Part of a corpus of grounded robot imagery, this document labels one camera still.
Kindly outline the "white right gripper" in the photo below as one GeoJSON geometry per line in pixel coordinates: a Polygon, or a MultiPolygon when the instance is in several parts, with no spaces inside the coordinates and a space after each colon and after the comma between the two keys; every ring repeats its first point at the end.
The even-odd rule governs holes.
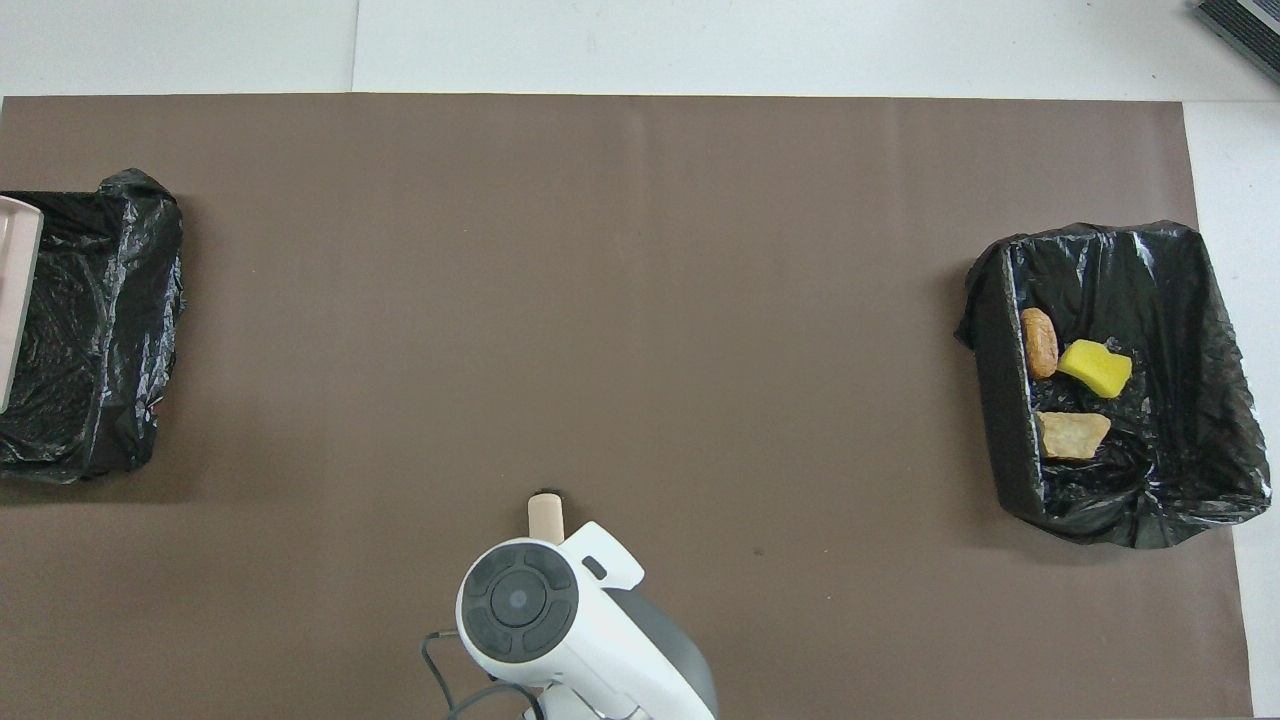
{"type": "Polygon", "coordinates": [[[598,521],[588,521],[568,536],[562,552],[605,589],[634,591],[645,578],[643,565],[598,521]]]}

